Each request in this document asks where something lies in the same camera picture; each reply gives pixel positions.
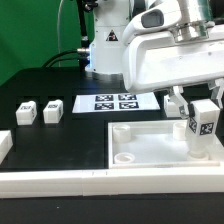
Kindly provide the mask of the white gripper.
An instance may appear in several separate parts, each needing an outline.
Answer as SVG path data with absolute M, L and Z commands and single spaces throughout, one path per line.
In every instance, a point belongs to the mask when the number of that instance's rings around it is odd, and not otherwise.
M 211 100 L 223 109 L 224 24 L 209 28 L 206 39 L 176 42 L 171 29 L 180 18 L 179 11 L 168 13 L 159 8 L 135 16 L 122 35 L 126 45 L 122 72 L 125 88 L 131 93 L 173 86 L 170 100 L 181 118 L 187 119 L 189 109 L 182 86 L 211 80 Z

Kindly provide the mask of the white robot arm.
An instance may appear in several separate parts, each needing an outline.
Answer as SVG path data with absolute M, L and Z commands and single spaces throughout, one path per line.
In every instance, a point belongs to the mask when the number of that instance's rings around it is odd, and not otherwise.
M 211 100 L 224 94 L 224 24 L 212 20 L 210 0 L 89 0 L 94 40 L 88 72 L 121 75 L 130 93 L 166 90 L 182 117 L 196 108 L 182 97 L 206 83 Z

